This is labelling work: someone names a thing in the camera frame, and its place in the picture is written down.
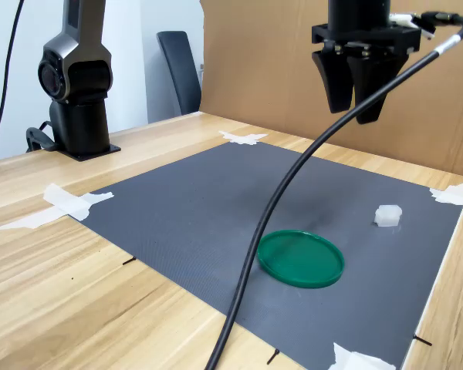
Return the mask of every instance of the wooden table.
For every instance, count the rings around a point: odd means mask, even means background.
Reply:
[[[0,225],[49,206],[56,183],[75,195],[100,189],[225,142],[218,130],[268,133],[269,144],[303,151],[311,140],[207,114],[112,135],[119,153],[77,163],[38,151],[0,161]],[[463,177],[323,145],[317,156],[445,189]],[[0,231],[0,368],[183,368],[208,360],[223,314],[69,217],[35,230]],[[463,212],[414,341],[407,369],[463,369]],[[235,326],[221,368],[301,368]]]

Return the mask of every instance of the green petri dish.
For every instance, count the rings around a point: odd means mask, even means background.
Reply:
[[[342,253],[331,242],[300,230],[280,230],[263,237],[257,256],[274,278],[295,287],[323,288],[340,279]]]

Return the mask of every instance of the cardboard wall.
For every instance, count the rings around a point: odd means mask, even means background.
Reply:
[[[201,111],[315,139],[331,114],[311,54],[311,28],[327,0],[201,0],[204,63]],[[463,14],[463,0],[393,0],[392,12]],[[439,28],[404,68],[455,33]],[[348,123],[336,145],[463,174],[463,42],[390,93],[379,121]]]

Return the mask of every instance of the chair backrest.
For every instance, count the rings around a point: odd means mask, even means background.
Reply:
[[[157,39],[167,60],[181,114],[197,112],[201,105],[201,86],[187,33],[158,32]]]

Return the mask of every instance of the black cable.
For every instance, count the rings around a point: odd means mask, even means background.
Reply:
[[[43,130],[45,129],[45,127],[48,126],[48,124],[49,124],[48,121],[43,122],[43,123],[41,124],[41,126],[39,127],[39,130],[40,130],[40,131],[43,131]]]
[[[463,17],[459,17],[456,15],[453,19],[457,25],[463,26]],[[235,294],[233,296],[233,300],[231,301],[230,308],[228,309],[228,314],[226,316],[225,323],[223,325],[223,329],[219,335],[219,338],[216,342],[215,348],[211,353],[211,356],[208,360],[205,370],[214,370],[216,365],[218,364],[219,358],[223,349],[225,348],[226,341],[228,340],[228,336],[232,331],[233,324],[235,322],[235,318],[238,313],[238,309],[240,308],[240,303],[242,302],[242,298],[245,292],[245,286],[247,285],[248,276],[250,274],[250,270],[252,268],[252,264],[255,259],[255,254],[257,253],[257,247],[259,245],[259,241],[261,240],[262,233],[264,232],[265,226],[271,217],[273,210],[275,209],[276,204],[279,201],[279,198],[282,196],[283,192],[285,191],[286,187],[290,184],[293,177],[299,172],[300,168],[302,168],[303,164],[314,154],[314,152],[319,149],[321,145],[323,145],[334,133],[336,133],[339,129],[345,126],[349,121],[357,117],[359,114],[364,112],[366,109],[370,108],[375,102],[379,99],[386,96],[391,90],[398,87],[401,83],[412,77],[416,72],[423,69],[426,65],[434,61],[439,57],[440,53],[437,51],[432,51],[427,54],[424,58],[420,59],[418,62],[413,64],[411,67],[406,69],[402,72],[399,76],[395,77],[392,81],[378,89],[374,94],[369,96],[363,102],[361,102],[358,106],[355,106],[352,110],[350,110],[347,114],[343,117],[338,119],[329,129],[324,131],[317,140],[315,140],[305,152],[299,157],[299,159],[293,164],[292,168],[288,171],[285,175],[281,183],[276,188],[274,194],[272,195],[271,199],[266,206],[261,219],[259,220],[259,224],[257,225],[254,236],[252,237],[252,241],[250,246],[248,247],[247,255],[245,257],[244,266],[242,268],[242,272],[240,273],[240,278],[238,279],[237,288],[235,289]]]
[[[12,33],[10,35],[10,41],[8,42],[7,59],[5,60],[5,75],[3,79],[2,101],[0,102],[0,122],[2,121],[5,97],[7,96],[8,66],[10,65],[10,57],[12,55],[12,47],[14,45],[15,30],[17,29],[17,24],[19,23],[19,16],[21,15],[23,4],[24,0],[19,0],[19,5],[17,5],[17,12],[15,13],[14,24],[12,26]]]

